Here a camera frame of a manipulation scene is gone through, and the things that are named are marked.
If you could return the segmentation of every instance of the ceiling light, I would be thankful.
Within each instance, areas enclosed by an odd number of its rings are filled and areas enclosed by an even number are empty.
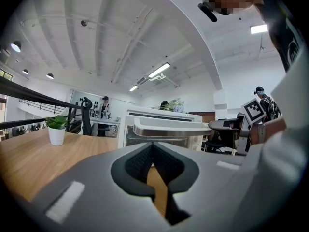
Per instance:
[[[21,50],[21,43],[19,41],[14,41],[11,44],[11,47],[16,51],[16,52],[20,52]]]
[[[262,33],[262,32],[268,31],[266,24],[260,25],[260,26],[255,26],[255,27],[250,27],[250,29],[251,29],[251,34]]]
[[[54,78],[54,75],[51,74],[51,73],[47,74],[46,76],[47,76],[49,79],[53,79],[53,78]]]
[[[139,86],[136,86],[136,85],[135,85],[132,89],[130,89],[130,92],[136,90],[138,87],[139,87]]]
[[[168,67],[170,66],[169,63],[166,63],[164,65],[162,65],[159,69],[157,69],[156,71],[152,72],[149,77],[153,78],[154,76],[158,75],[159,73],[161,73],[162,71],[166,70]]]

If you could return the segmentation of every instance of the green plant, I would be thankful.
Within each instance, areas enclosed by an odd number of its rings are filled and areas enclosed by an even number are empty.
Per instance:
[[[46,118],[47,126],[57,130],[61,129],[61,126],[66,126],[67,122],[64,116],[61,115],[57,115],[55,118]]]

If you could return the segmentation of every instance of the potted plant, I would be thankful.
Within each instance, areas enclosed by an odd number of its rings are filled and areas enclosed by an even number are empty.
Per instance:
[[[55,118],[47,118],[46,124],[48,126],[49,139],[52,145],[63,145],[64,134],[66,131],[67,120],[64,116],[57,115]]]

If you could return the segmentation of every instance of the ceiling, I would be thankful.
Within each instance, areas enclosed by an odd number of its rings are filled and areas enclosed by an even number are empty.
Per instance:
[[[226,61],[259,60],[277,54],[267,33],[250,34],[250,26],[263,23],[254,8],[218,16],[218,22],[212,23],[198,9],[200,0],[175,1],[196,18],[219,72],[224,71]],[[21,53],[8,47],[15,40],[22,44]],[[163,72],[166,78],[147,81],[134,91],[139,95],[176,87],[184,79],[208,71],[177,27],[139,0],[24,0],[0,45],[11,53],[0,60],[19,73],[28,69],[29,78],[47,80],[46,74],[53,73],[54,81],[65,84],[73,78],[78,87],[87,75],[89,85],[92,80],[99,81],[123,92],[170,63]]]

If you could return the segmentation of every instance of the wooden table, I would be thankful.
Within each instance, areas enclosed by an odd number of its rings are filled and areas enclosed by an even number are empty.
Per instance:
[[[117,138],[66,132],[64,144],[52,146],[48,129],[42,129],[0,142],[0,171],[10,191],[31,201],[42,187],[76,163],[116,150],[117,145]],[[167,187],[155,168],[149,171],[147,184],[155,188],[154,204],[164,215]]]

